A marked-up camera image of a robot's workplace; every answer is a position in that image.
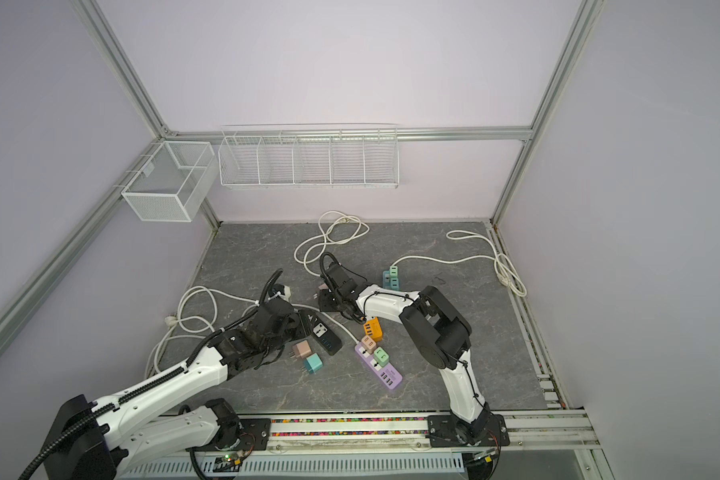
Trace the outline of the black power strip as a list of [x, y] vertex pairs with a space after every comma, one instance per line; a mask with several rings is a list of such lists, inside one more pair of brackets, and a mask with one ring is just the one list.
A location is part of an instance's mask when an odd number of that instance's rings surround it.
[[343, 347], [343, 342], [340, 337], [325, 321], [319, 319], [316, 315], [308, 314], [307, 318], [310, 323], [313, 338], [325, 352], [330, 356], [338, 353]]

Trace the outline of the orange power strip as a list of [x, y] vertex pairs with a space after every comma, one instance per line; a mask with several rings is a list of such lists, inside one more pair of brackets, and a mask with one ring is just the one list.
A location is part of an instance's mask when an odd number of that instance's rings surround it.
[[383, 339], [383, 331], [377, 317], [367, 320], [363, 324], [363, 330], [365, 335], [370, 337], [374, 342], [379, 342]]

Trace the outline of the pink plug adapter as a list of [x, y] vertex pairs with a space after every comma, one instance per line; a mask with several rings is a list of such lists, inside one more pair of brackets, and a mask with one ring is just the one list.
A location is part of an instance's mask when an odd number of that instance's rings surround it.
[[301, 340], [292, 346], [292, 355], [297, 360], [305, 360], [313, 354], [313, 350], [307, 340]]

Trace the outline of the teal plug adapter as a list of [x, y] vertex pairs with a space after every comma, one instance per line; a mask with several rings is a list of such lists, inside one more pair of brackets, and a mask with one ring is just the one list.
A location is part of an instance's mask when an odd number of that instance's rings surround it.
[[315, 374], [323, 368], [323, 362], [317, 353], [313, 353], [304, 359], [304, 365], [308, 373]]

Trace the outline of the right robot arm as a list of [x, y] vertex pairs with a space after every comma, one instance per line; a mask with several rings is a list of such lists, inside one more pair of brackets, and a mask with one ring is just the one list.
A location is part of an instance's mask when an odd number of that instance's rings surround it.
[[435, 447], [506, 444], [504, 420], [491, 411], [473, 372], [472, 328], [442, 292], [434, 286], [418, 292], [385, 289], [335, 258], [320, 268], [320, 277], [331, 296], [331, 311], [359, 323], [377, 318], [401, 324], [424, 360], [439, 370], [449, 413], [427, 418]]

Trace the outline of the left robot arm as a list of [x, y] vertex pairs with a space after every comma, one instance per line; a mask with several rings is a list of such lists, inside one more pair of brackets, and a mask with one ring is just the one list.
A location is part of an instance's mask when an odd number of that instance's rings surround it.
[[51, 479], [115, 479], [133, 467], [190, 449], [233, 449], [254, 441], [223, 399], [165, 418], [169, 409], [249, 369], [277, 361], [307, 338], [307, 312], [275, 297], [204, 337], [189, 356], [139, 384], [88, 401], [78, 395], [58, 411], [40, 452], [21, 473], [43, 467]]

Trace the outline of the pink adapter on purple strip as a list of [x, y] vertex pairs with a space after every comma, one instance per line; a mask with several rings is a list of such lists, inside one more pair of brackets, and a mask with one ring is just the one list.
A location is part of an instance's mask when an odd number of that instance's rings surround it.
[[361, 344], [363, 348], [368, 351], [369, 353], [373, 353], [374, 350], [377, 348], [377, 343], [373, 340], [372, 337], [365, 335], [361, 339]]

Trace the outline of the green adapter on purple strip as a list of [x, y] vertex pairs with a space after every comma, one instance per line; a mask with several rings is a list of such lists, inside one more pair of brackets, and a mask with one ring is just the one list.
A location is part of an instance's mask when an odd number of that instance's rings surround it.
[[383, 368], [389, 363], [389, 355], [382, 347], [374, 350], [373, 359], [375, 367]]

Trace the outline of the purple power strip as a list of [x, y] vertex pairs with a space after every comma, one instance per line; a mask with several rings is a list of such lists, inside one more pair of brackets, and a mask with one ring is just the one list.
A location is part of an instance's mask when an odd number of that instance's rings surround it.
[[368, 350], [364, 344], [358, 343], [354, 351], [388, 390], [394, 390], [402, 383], [402, 374], [389, 361], [389, 356], [383, 348], [375, 347]]

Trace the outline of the white mesh box basket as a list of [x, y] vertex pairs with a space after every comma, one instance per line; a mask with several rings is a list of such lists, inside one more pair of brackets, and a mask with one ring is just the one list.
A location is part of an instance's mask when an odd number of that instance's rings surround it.
[[121, 196], [144, 222], [189, 223], [219, 174], [209, 142], [163, 141]]

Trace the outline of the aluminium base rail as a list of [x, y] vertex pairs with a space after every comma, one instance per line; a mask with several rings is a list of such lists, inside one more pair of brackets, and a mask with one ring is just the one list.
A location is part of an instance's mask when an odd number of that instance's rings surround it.
[[169, 418], [169, 440], [155, 425], [128, 439], [147, 457], [126, 463], [122, 479], [255, 477], [335, 478], [458, 473], [490, 478], [514, 452], [565, 451], [585, 479], [613, 476], [594, 428], [582, 410], [494, 413], [474, 443], [444, 412], [355, 412], [244, 415], [237, 443], [190, 447], [196, 414]]

